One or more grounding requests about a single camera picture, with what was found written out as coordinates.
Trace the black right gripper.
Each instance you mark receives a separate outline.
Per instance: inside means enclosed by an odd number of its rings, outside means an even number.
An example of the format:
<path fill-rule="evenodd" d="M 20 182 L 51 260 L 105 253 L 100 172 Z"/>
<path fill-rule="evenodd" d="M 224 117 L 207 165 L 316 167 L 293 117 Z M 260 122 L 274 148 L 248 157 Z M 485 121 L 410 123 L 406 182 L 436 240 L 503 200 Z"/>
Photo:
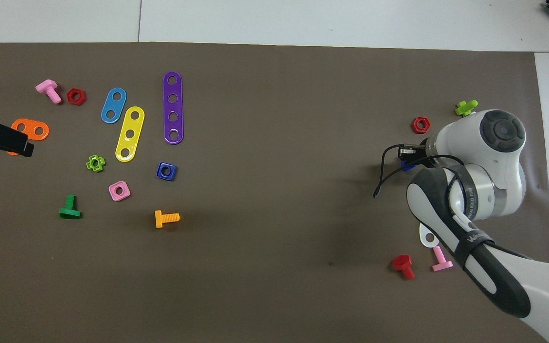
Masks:
<path fill-rule="evenodd" d="M 428 147 L 428 138 L 425 138 L 420 143 L 420 148 L 416 146 L 400 146 L 398 148 L 398 158 L 401 161 L 414 161 L 420 159 L 417 165 L 423 165 L 427 168 L 434 168 L 436 162 L 433 158 L 429 158 L 430 152 Z"/>

